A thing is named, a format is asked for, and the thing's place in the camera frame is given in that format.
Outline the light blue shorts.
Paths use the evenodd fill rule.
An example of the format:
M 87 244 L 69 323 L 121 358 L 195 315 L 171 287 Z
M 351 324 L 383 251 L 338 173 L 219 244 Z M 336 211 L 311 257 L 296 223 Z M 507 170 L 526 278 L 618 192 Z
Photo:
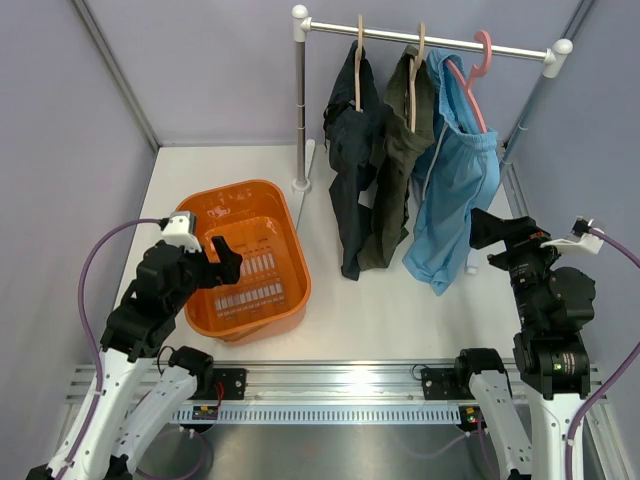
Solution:
M 413 243 L 403 258 L 409 273 L 444 294 L 471 247 L 471 211 L 490 207 L 499 187 L 498 132 L 482 131 L 450 70 L 464 70 L 460 56 L 433 49 L 426 60 L 435 87 L 434 144 L 416 160 L 414 196 L 420 202 Z

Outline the olive green shorts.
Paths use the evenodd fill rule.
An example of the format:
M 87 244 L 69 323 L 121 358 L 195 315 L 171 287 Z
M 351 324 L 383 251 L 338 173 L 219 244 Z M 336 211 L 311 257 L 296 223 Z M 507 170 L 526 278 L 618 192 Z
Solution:
M 410 126 L 410 63 L 417 54 L 414 46 L 405 47 L 383 96 L 385 156 L 377 175 L 371 233 L 357 255 L 363 271 L 388 267 L 408 235 L 409 179 L 417 158 L 435 143 L 435 87 L 425 65 L 416 74 L 416 126 Z

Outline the navy blue shorts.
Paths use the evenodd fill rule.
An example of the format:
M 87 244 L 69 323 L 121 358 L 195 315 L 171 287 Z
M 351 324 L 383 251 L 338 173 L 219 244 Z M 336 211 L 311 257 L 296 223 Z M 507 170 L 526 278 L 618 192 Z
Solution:
M 371 233 L 372 209 L 359 202 L 377 175 L 371 162 L 381 143 L 383 111 L 373 71 L 366 58 L 355 71 L 357 44 L 353 43 L 339 71 L 323 113 L 325 145 L 335 177 L 329 195 L 342 244 L 342 275 L 358 280 L 357 255 Z

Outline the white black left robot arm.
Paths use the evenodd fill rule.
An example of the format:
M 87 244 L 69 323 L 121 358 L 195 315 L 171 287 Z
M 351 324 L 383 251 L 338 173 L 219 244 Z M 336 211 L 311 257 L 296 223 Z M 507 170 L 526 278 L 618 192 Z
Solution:
M 213 358 L 192 347 L 176 349 L 156 386 L 137 407 L 135 391 L 173 332 L 177 314 L 199 290 L 233 285 L 242 257 L 221 236 L 217 261 L 164 241 L 147 250 L 101 338 L 96 375 L 67 438 L 30 479 L 129 479 L 154 438 L 186 400 L 221 387 Z

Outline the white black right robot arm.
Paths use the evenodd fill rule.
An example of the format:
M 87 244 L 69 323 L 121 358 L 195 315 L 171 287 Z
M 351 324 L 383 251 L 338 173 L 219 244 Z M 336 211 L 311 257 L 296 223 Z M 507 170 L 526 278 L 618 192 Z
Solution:
M 558 242 L 530 217 L 500 219 L 471 212 L 470 245 L 501 242 L 488 262 L 508 273 L 520 321 L 514 360 L 531 415 L 526 431 L 512 402 L 510 381 L 497 351 L 464 349 L 456 358 L 454 388 L 479 405 L 476 424 L 490 432 L 501 479 L 579 479 L 570 465 L 582 451 L 578 415 L 590 394 L 590 361 L 581 338 L 594 316 L 595 282 L 573 267 L 555 268 Z

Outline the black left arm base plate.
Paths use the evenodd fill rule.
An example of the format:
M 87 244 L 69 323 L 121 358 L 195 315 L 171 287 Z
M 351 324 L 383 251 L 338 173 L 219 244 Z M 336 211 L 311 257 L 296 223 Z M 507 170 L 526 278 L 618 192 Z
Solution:
M 245 398 L 247 370 L 243 368 L 213 368 L 198 374 L 196 392 L 191 400 L 217 401 Z

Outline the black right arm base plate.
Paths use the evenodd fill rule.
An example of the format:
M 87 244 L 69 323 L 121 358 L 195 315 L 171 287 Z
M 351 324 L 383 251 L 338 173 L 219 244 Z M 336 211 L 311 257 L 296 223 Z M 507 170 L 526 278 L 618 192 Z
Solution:
M 511 383 L 509 379 L 509 371 L 505 367 L 489 367 L 482 370 L 469 370 L 458 375 L 453 367 L 431 368 L 425 367 L 421 370 L 421 385 L 425 400 L 452 400 L 463 401 L 473 400 L 474 396 L 469 389 L 469 381 L 472 373 L 487 373 L 489 371 L 497 371 L 506 377 L 507 391 L 513 396 Z

